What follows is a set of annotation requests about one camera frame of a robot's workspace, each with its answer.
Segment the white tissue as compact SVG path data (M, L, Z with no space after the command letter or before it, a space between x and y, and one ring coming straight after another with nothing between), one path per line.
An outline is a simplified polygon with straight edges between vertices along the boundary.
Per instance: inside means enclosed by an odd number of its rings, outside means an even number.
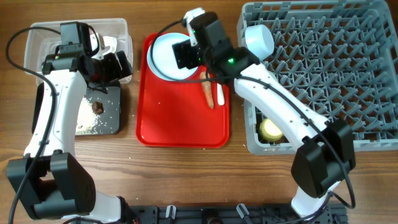
M99 47L98 52L93 56L94 59L102 60L107 54L113 54L116 52L117 39L110 36L102 36L99 33L91 34L91 48L96 50Z

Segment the brown carrot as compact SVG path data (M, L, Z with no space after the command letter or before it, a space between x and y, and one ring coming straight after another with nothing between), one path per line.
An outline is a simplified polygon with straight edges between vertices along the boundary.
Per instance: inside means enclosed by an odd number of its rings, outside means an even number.
M205 81L205 79L207 78L208 78L208 72L201 72L200 80L202 80L201 85L205 94L206 102L208 103L208 106L211 109L213 109L215 105L213 101L212 87L210 81Z

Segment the light blue bowl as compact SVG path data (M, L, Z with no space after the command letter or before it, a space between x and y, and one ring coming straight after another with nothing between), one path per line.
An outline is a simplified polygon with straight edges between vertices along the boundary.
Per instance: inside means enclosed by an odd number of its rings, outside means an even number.
M265 60L274 52L274 38L264 25L250 26L245 30L246 47L260 60Z

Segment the white plastic spoon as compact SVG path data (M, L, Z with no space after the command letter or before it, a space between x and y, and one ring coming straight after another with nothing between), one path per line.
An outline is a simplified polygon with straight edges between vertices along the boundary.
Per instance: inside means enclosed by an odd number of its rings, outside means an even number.
M223 86L221 84L217 84L217 102L220 106L225 104Z

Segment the light blue plate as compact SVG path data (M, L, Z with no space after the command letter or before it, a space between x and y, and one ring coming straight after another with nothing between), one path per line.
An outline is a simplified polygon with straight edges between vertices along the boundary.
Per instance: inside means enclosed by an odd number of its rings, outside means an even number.
M150 70L160 79L166 81L184 80L192 76L198 68L178 68L177 61L172 49L173 44L187 40L189 36L181 33L168 33L157 38L154 44L152 57L150 46L147 51L147 64Z

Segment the yellow plastic cup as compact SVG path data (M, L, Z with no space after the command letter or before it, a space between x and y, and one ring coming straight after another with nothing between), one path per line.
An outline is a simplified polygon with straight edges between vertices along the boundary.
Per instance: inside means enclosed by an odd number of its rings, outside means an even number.
M275 142L282 138L282 131L268 118L263 120L259 126L259 135L266 141Z

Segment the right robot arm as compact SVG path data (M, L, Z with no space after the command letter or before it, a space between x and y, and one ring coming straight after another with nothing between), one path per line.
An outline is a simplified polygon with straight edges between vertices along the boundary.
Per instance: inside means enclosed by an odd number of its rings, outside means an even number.
M355 168L350 125L310 109L268 71L264 60L274 51L274 38L265 25L248 27L245 46L234 47L214 12L192 9L180 23L189 39L173 47L178 67L203 65L214 81L232 81L235 92L282 131L295 151L291 173L298 189L292 209L301 220L314 218Z

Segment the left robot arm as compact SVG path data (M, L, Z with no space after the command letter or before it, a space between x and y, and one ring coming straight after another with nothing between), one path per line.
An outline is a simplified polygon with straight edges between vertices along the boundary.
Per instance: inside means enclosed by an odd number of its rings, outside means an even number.
M136 214L122 197L96 190L75 158L75 129L89 82L107 83L132 73L123 51L97 59L84 52L46 56L40 77L44 94L34 135L21 159L9 161L7 178L33 220L68 223L134 223Z

